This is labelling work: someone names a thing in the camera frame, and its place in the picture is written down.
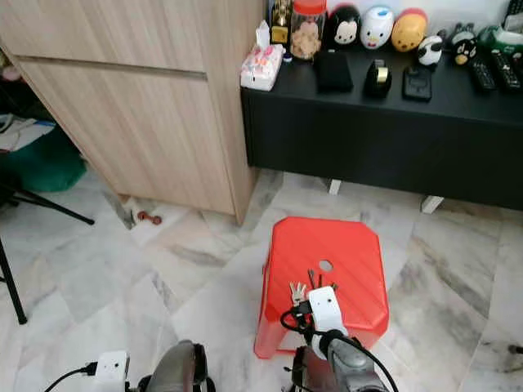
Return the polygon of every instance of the toy figurine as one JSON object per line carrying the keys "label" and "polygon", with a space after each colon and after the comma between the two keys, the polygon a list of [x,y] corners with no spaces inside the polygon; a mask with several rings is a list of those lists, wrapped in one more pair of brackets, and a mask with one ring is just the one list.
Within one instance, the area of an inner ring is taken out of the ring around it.
{"label": "toy figurine", "polygon": [[425,37],[427,15],[419,8],[407,8],[392,29],[392,45],[397,51],[412,51]]}
{"label": "toy figurine", "polygon": [[435,69],[443,52],[443,40],[446,31],[440,30],[437,35],[425,38],[418,47],[419,64]]}
{"label": "toy figurine", "polygon": [[367,49],[378,49],[391,36],[394,14],[388,7],[372,7],[361,24],[360,40]]}
{"label": "toy figurine", "polygon": [[358,37],[360,13],[357,8],[342,4],[330,14],[325,25],[325,44],[328,49],[341,49]]}
{"label": "toy figurine", "polygon": [[474,35],[474,24],[463,26],[456,24],[456,30],[450,39],[454,61],[457,65],[465,65],[476,56],[476,36]]}

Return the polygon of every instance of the red plastic stool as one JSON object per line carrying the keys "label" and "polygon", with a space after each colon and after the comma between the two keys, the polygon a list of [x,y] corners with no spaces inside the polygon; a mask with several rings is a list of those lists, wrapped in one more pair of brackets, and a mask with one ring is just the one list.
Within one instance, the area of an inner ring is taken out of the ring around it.
{"label": "red plastic stool", "polygon": [[[329,272],[320,268],[331,265]],[[336,297],[343,324],[367,348],[387,329],[389,308],[378,236],[360,222],[288,217],[272,231],[272,244],[264,268],[258,331],[254,352],[269,359],[288,332],[279,322],[291,308],[289,282],[311,289],[307,270],[322,274],[324,286],[337,284]]]}

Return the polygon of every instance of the black cable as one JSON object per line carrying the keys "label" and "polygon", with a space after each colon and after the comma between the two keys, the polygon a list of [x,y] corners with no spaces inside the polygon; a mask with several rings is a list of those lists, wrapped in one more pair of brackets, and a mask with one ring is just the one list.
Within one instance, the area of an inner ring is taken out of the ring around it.
{"label": "black cable", "polygon": [[79,369],[76,369],[76,370],[72,370],[71,372],[68,372],[66,374],[64,374],[62,377],[60,377],[58,380],[56,380],[55,382],[53,382],[51,385],[49,385],[47,387],[46,390],[44,390],[44,392],[49,392],[50,390],[52,390],[55,386],[58,385],[58,383],[60,383],[61,381],[63,381],[64,379],[66,379],[67,377],[69,376],[72,376],[73,374],[77,374],[77,373],[86,373],[88,376],[94,376],[95,373],[96,373],[96,366],[97,366],[98,362],[91,362],[89,363],[87,366],[85,367],[81,367]]}
{"label": "black cable", "polygon": [[[292,315],[294,317],[294,314],[293,314],[293,309],[290,309],[290,310],[287,310],[286,312],[284,312],[281,317],[279,318],[279,321],[281,322],[281,324],[291,330],[291,331],[295,331],[295,332],[298,332],[298,333],[303,333],[305,332],[306,330],[304,329],[300,329],[300,328],[297,328],[297,327],[293,327],[289,324],[287,324],[285,322],[285,319],[289,316],[289,315]],[[327,332],[322,332],[322,331],[311,331],[312,333],[316,334],[316,335],[320,335],[320,336],[323,336],[323,335],[327,335]],[[377,359],[374,354],[372,354],[370,351],[368,351],[367,349],[365,349],[360,343],[356,343],[355,341],[353,341],[352,339],[350,338],[346,338],[344,336],[335,336],[335,339],[339,339],[340,341],[345,341],[348,345],[351,345],[352,347],[354,347],[355,349],[359,350],[360,352],[362,352],[363,354],[365,354],[367,357],[371,358],[373,360],[374,363],[376,363],[378,365],[378,367],[380,369],[382,369],[383,371],[383,374],[385,374],[385,377],[387,378],[387,380],[389,381],[389,384],[391,384],[391,387],[392,387],[392,390],[394,392],[399,392],[398,391],[398,387],[396,386],[396,383],[394,382],[394,379],[392,378],[391,374],[389,373],[389,371],[387,370],[387,368],[385,367],[385,365],[383,365],[383,363],[381,363],[381,361],[379,359]]]}

